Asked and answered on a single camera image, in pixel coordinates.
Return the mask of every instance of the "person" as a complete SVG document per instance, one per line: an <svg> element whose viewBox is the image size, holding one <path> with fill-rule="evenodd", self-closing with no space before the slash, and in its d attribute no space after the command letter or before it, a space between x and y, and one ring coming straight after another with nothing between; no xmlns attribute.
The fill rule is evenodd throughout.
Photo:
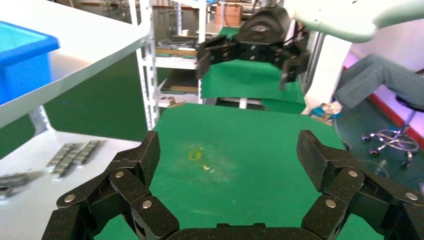
<svg viewBox="0 0 424 240"><path fill-rule="evenodd" d="M335 101L312 109L310 115L325 121L339 118L342 108L355 107L381 85L412 104L424 105L421 75L382 56L370 54L341 73Z"/></svg>

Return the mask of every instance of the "yellow stain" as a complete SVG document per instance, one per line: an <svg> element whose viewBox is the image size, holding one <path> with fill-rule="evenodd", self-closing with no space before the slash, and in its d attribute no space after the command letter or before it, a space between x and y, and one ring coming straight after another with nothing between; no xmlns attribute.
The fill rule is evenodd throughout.
<svg viewBox="0 0 424 240"><path fill-rule="evenodd" d="M200 150L191 151L188 154L188 160L190 161L198 161L200 160L201 157L202 157L202 151Z"/></svg>

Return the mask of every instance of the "chrome stool base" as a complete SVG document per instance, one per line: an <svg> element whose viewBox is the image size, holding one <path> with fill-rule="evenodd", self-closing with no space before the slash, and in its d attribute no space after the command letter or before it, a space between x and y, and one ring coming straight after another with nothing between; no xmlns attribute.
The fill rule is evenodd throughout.
<svg viewBox="0 0 424 240"><path fill-rule="evenodd" d="M420 149L418 142L407 135L409 123L411 122L414 115L415 111L409 115L408 119L405 121L405 124L399 130L383 129L377 133L363 135L362 141L364 142L369 142L374 137L377 137L381 142L383 142L383 145L380 147L370 149L369 154L371 156L377 157L385 147L404 151L407 154L407 160L403 161L402 165L409 167L411 165L414 154Z"/></svg>

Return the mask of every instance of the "floor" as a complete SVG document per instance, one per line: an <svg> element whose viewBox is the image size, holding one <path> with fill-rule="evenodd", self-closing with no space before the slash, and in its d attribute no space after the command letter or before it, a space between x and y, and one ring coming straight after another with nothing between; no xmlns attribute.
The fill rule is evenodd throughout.
<svg viewBox="0 0 424 240"><path fill-rule="evenodd" d="M80 8L128 21L127 14L123 16L116 10L111 13L100 7ZM169 17L167 9L154 10L154 20L160 23L156 24L156 39L166 38L175 32L173 18ZM196 18L196 12L183 11L183 28L189 29L191 34L197 29ZM161 81L167 77L170 69L159 68L157 73ZM219 104L232 106L232 103ZM136 141L141 141L147 131L135 54L125 57L44 106L53 127L60 131ZM403 153L385 149L378 158L372 158L368 150L377 147L378 142L361 142L362 134L395 126L373 103L366 100L354 109L343 110L343 117L337 126L341 137L352 146L351 152L357 159L364 161L378 174L420 190L420 184L424 183L423 151L415 156L412 166L405 169L401 166L406 158ZM0 159L30 139L33 132L28 116L1 128Z"/></svg>

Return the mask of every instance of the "cardboard box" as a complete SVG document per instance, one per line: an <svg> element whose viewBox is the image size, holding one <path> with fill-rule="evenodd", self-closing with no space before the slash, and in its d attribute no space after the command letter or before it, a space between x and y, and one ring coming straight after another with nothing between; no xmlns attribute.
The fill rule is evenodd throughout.
<svg viewBox="0 0 424 240"><path fill-rule="evenodd" d="M243 6L241 5L228 5L224 9L224 27L239 27L242 24ZM216 7L215 22L217 25L221 24L221 6Z"/></svg>

